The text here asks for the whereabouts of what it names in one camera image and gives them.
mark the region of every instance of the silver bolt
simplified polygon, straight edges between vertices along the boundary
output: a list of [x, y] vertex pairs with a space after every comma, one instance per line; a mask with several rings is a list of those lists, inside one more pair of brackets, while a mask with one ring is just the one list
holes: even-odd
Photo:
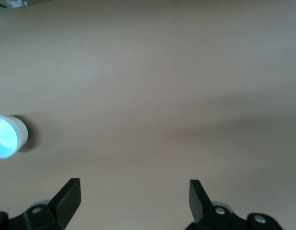
[[256, 216], [254, 216], [254, 219], [255, 219], [257, 222], [261, 223], [261, 224], [265, 224], [265, 223], [266, 223], [266, 220], [265, 220], [265, 218], [264, 218], [263, 216], [256, 215]]
[[40, 212], [41, 210], [42, 210], [41, 207], [36, 207], [36, 208], [34, 208], [34, 209], [32, 210], [32, 213], [33, 213], [33, 214], [36, 214], [36, 213]]
[[222, 207], [215, 208], [215, 211], [216, 211], [217, 214], [220, 214], [220, 215], [225, 214], [225, 210]]

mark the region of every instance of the white cup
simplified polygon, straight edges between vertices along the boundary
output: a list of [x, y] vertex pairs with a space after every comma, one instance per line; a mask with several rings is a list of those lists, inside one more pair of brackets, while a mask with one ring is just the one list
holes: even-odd
[[28, 140], [28, 129], [14, 116], [0, 115], [0, 158], [15, 154]]

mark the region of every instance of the cup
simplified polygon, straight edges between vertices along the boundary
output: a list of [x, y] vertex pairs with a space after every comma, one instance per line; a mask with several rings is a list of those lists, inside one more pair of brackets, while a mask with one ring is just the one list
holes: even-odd
[[15, 154], [28, 140], [28, 129], [14, 116], [0, 115], [0, 158]]

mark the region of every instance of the black mechanical part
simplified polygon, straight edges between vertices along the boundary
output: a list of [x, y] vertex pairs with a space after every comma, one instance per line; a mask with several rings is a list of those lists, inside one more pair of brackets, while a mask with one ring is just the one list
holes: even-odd
[[198, 180], [190, 181], [189, 203], [195, 222], [186, 230], [283, 230], [268, 215], [251, 213], [244, 220], [224, 206], [214, 206]]
[[50, 202], [12, 219], [0, 212], [0, 230], [64, 230], [81, 203], [80, 179], [70, 179]]

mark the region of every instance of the table surface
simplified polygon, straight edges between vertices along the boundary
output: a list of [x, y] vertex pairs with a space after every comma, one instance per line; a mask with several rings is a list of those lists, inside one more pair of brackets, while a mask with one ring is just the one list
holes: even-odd
[[68, 230], [183, 230], [190, 179], [296, 230], [296, 0], [56, 0], [0, 11], [11, 217], [79, 177]]

